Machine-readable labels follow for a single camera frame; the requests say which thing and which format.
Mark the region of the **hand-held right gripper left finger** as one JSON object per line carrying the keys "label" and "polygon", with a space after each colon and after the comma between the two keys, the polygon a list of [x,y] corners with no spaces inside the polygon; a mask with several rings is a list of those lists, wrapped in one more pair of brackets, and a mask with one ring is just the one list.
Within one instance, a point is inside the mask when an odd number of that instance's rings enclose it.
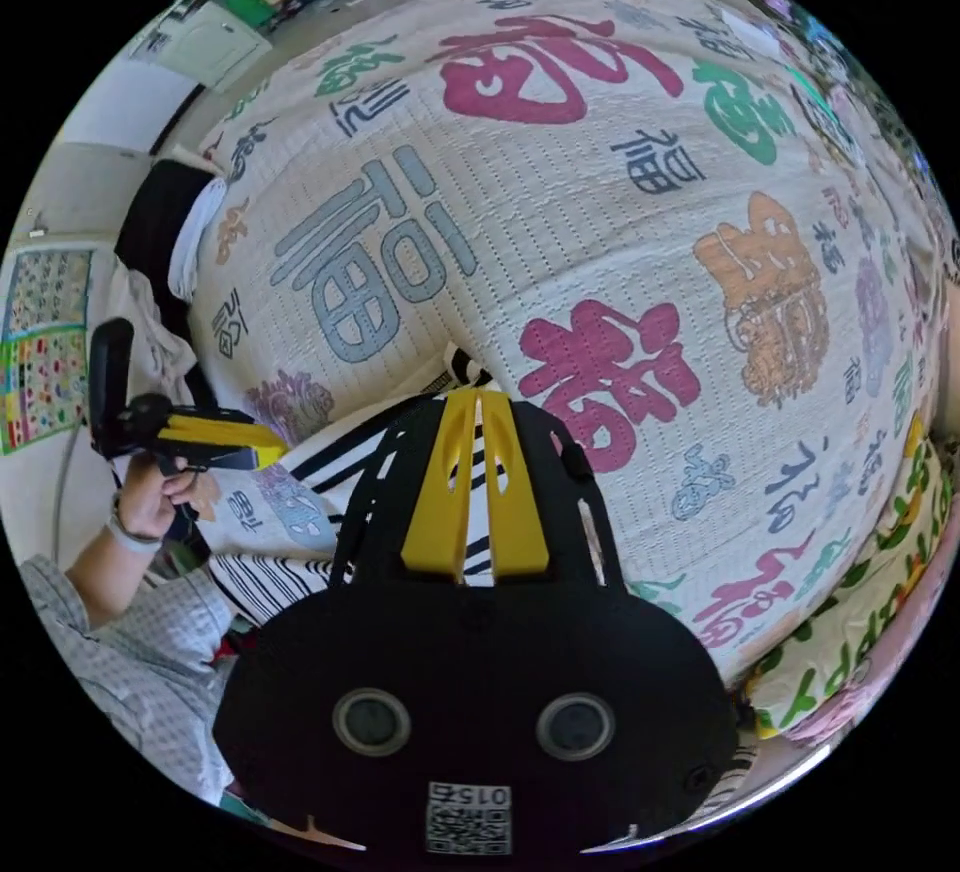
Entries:
{"label": "hand-held right gripper left finger", "polygon": [[401,551],[403,565],[414,573],[463,576],[477,399],[476,391],[456,391],[442,403]]}

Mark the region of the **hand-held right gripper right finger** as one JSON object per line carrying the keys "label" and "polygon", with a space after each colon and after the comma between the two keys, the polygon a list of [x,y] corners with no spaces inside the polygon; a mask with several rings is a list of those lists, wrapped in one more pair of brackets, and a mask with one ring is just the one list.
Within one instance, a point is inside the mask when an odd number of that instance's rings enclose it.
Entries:
{"label": "hand-held right gripper right finger", "polygon": [[492,575],[543,575],[549,553],[510,399],[482,394],[482,426]]}

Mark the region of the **person's left hand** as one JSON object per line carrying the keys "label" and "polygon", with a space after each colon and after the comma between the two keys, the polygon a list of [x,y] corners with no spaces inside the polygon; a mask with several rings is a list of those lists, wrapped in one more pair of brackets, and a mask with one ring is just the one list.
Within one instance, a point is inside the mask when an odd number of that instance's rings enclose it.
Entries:
{"label": "person's left hand", "polygon": [[198,484],[199,473],[183,457],[161,467],[148,454],[134,456],[116,500],[118,527],[140,543],[160,541],[172,526],[177,510],[193,506]]}

